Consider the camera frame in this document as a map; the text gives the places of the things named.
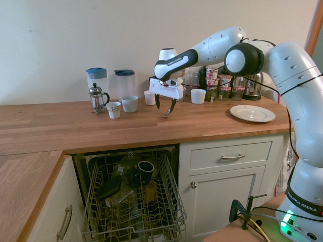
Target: white mug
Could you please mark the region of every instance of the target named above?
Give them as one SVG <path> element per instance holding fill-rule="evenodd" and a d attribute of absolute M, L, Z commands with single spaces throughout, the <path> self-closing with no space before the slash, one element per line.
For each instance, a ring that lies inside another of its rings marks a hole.
<path fill-rule="evenodd" d="M 191 90 L 191 101 L 194 104 L 204 103 L 206 91 L 203 89 L 192 89 Z"/>
<path fill-rule="evenodd" d="M 145 91 L 146 105 L 152 106 L 156 104 L 155 94 L 149 90 Z"/>
<path fill-rule="evenodd" d="M 122 107 L 124 112 L 135 112 L 138 109 L 137 96 L 125 96 L 122 99 Z"/>

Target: white cabinet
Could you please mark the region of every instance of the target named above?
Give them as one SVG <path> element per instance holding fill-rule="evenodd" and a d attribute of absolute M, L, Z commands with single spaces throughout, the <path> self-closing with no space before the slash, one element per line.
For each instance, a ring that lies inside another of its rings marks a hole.
<path fill-rule="evenodd" d="M 82 242 L 84 207 L 71 158 L 65 159 L 27 242 Z M 62 232 L 63 240 L 57 238 Z"/>
<path fill-rule="evenodd" d="M 202 241 L 229 224 L 231 203 L 250 195 L 270 199 L 288 134 L 181 144 L 179 192 L 187 213 L 185 241 Z"/>

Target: wire rack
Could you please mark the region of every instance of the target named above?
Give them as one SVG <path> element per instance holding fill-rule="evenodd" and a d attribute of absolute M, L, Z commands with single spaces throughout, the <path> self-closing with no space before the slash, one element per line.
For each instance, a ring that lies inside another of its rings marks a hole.
<path fill-rule="evenodd" d="M 98 201 L 100 186 L 111 178 L 110 163 L 96 162 L 92 170 L 82 233 L 87 241 L 178 241 L 186 229 L 186 214 L 165 152 L 156 152 L 159 173 L 153 186 L 137 186 L 126 176 L 125 184 L 133 193 L 123 202 L 110 207 L 105 200 Z"/>

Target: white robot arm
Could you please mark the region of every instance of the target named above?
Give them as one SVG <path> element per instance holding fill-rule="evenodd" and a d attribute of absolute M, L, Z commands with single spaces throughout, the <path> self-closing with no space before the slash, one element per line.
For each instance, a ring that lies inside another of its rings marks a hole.
<path fill-rule="evenodd" d="M 322 74 L 295 42 L 277 46 L 263 41 L 238 44 L 228 50 L 225 67 L 235 76 L 265 72 L 276 85 L 290 113 L 300 157 L 279 210 L 310 220 L 282 212 L 276 212 L 276 217 L 303 232 L 281 223 L 281 233 L 290 240 L 323 241 Z"/>
<path fill-rule="evenodd" d="M 275 46 L 263 40 L 248 41 L 241 28 L 231 27 L 182 54 L 174 54 L 173 49 L 162 52 L 155 77 L 150 78 L 150 90 L 156 97 L 172 97 L 173 108 L 183 96 L 178 77 L 190 66 L 224 61 L 233 76 L 265 72 L 271 77 L 289 110 L 300 157 L 279 207 L 288 213 L 276 212 L 278 219 L 299 230 L 285 223 L 280 224 L 280 230 L 295 242 L 323 241 L 323 77 L 306 51 L 295 42 Z"/>
<path fill-rule="evenodd" d="M 243 29 L 231 27 L 211 35 L 181 54 L 177 54 L 173 48 L 162 49 L 154 67 L 155 76 L 149 79 L 149 89 L 155 93 L 157 108 L 159 95 L 173 99 L 172 106 L 164 117 L 173 111 L 176 100 L 183 97 L 183 80 L 180 77 L 188 73 L 188 67 L 223 62 L 227 50 L 245 38 L 246 33 Z"/>

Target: open dishwasher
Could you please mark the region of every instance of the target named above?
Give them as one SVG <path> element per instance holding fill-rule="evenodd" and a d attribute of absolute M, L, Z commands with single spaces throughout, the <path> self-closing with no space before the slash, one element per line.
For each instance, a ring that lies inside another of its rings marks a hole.
<path fill-rule="evenodd" d="M 170 163 L 173 150 L 162 147 L 82 155 L 87 175 L 78 172 L 79 182 L 89 179 L 89 185 L 81 188 L 87 198 L 82 229 L 86 241 L 161 242 L 182 238 L 186 214 L 172 172 L 176 165 Z M 154 166 L 146 186 L 141 175 L 139 183 L 134 182 L 140 161 Z M 118 176 L 121 184 L 114 188 L 113 180 Z M 102 188 L 107 186 L 116 190 L 102 199 Z"/>

